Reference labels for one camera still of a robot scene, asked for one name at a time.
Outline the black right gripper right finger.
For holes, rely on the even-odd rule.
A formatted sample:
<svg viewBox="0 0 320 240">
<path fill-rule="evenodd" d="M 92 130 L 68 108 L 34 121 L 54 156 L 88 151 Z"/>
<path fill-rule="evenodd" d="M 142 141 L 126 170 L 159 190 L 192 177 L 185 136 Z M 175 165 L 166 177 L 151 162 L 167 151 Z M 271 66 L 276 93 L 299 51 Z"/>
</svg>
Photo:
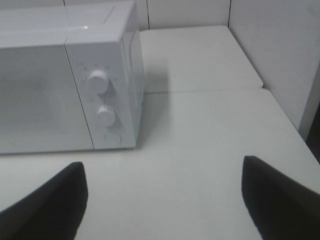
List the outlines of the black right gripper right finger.
<svg viewBox="0 0 320 240">
<path fill-rule="evenodd" d="M 245 156 L 241 192 L 264 240 L 318 240 L 320 195 L 256 156 Z"/>
</svg>

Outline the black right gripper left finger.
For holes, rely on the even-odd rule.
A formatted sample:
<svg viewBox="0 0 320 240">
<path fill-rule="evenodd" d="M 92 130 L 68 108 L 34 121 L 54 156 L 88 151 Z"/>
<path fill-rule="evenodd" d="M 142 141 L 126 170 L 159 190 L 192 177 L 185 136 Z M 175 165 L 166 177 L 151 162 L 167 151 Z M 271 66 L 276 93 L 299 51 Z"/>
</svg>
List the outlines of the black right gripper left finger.
<svg viewBox="0 0 320 240">
<path fill-rule="evenodd" d="M 0 212 L 2 240 L 73 240 L 89 190 L 85 167 L 73 162 L 39 188 Z"/>
</svg>

